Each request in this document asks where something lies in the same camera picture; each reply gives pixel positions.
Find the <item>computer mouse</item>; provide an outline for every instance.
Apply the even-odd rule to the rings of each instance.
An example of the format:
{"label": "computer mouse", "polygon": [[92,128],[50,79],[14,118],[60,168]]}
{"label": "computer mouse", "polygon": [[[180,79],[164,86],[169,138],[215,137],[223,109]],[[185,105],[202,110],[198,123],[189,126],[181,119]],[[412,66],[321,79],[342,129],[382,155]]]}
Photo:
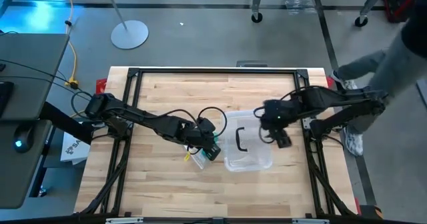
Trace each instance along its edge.
{"label": "computer mouse", "polygon": [[33,123],[23,123],[15,130],[13,147],[16,152],[26,153],[33,146],[34,128]]}

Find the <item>black handle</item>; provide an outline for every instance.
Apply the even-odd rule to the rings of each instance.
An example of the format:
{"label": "black handle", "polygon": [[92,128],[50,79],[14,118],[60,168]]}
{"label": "black handle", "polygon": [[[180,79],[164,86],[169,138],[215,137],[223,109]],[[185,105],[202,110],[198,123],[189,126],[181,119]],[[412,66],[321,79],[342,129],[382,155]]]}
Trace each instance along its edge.
{"label": "black handle", "polygon": [[247,150],[247,149],[243,149],[243,148],[241,148],[241,147],[240,147],[239,131],[240,131],[240,130],[244,130],[244,129],[245,129],[245,127],[239,127],[239,128],[237,128],[237,129],[236,129],[236,143],[238,144],[238,149],[239,149],[239,151],[245,151],[245,152],[248,152],[248,150]]}

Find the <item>yellow cable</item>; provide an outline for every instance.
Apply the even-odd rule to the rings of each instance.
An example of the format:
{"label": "yellow cable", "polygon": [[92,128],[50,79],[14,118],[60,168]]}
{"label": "yellow cable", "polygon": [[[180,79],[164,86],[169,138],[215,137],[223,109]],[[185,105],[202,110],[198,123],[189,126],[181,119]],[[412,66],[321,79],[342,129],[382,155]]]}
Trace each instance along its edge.
{"label": "yellow cable", "polygon": [[[73,15],[74,15],[74,4],[73,4],[73,0],[69,0],[70,5],[71,5],[71,11],[68,17],[68,21],[71,22],[71,20],[73,19]],[[68,34],[71,32],[71,28],[69,28],[68,25],[66,25],[65,28],[65,34]],[[75,83],[75,84],[79,84],[79,82],[77,80],[74,79],[75,77],[75,70],[77,69],[77,54],[75,53],[75,49],[73,44],[71,43],[71,41],[68,41],[69,46],[71,47],[71,50],[73,51],[73,55],[74,55],[74,66],[73,66],[73,73],[71,74],[68,83],[65,83],[65,85],[70,85],[70,83]]]}

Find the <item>black desk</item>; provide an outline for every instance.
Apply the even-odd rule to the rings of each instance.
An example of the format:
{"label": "black desk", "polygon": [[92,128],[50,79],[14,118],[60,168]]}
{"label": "black desk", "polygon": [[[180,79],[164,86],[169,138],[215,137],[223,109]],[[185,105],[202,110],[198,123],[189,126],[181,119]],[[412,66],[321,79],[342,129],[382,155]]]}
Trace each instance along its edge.
{"label": "black desk", "polygon": [[[56,75],[68,39],[64,34],[3,35],[0,37],[0,59]],[[6,64],[5,70],[0,72],[0,81],[15,84],[11,99],[0,118],[0,208],[18,208],[25,199],[39,160],[44,161],[45,153],[49,151],[43,152],[40,159],[51,125],[88,144],[91,143],[91,131],[46,102],[52,76],[12,63],[0,63]],[[8,76],[35,77],[47,81]],[[13,148],[13,134],[23,121],[36,121],[37,124],[32,148],[20,154]],[[38,169],[35,175],[42,175],[38,179],[43,180],[44,172]]]}
{"label": "black desk", "polygon": [[[65,34],[10,33],[3,35],[0,38],[0,59],[56,75],[68,39],[69,36]],[[3,61],[0,63],[6,64],[5,70],[0,73],[0,81],[11,81],[15,84],[11,99],[0,121],[38,119],[52,86],[50,81],[53,81],[53,77],[12,63]],[[48,81],[7,78],[7,76],[35,77]]]}
{"label": "black desk", "polygon": [[17,153],[13,148],[16,123],[0,123],[0,202],[1,208],[18,208],[27,194],[34,170],[39,162],[51,122],[37,121],[34,126],[34,146],[26,153]]}

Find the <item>sneaker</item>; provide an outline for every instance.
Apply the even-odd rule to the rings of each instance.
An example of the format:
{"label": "sneaker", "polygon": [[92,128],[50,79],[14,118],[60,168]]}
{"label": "sneaker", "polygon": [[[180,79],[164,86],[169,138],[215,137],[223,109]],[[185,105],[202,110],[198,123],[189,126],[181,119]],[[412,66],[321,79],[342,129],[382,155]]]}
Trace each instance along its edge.
{"label": "sneaker", "polygon": [[346,146],[347,151],[355,157],[363,155],[362,134],[357,134],[351,126],[345,127],[344,133],[346,134],[346,141],[344,145]]}
{"label": "sneaker", "polygon": [[345,81],[342,80],[338,77],[338,74],[336,73],[336,71],[333,71],[330,75],[330,77],[336,81],[337,83],[341,84],[341,86],[346,89],[346,90],[354,90],[357,89],[358,86],[354,83],[353,80],[349,80],[349,81]]}

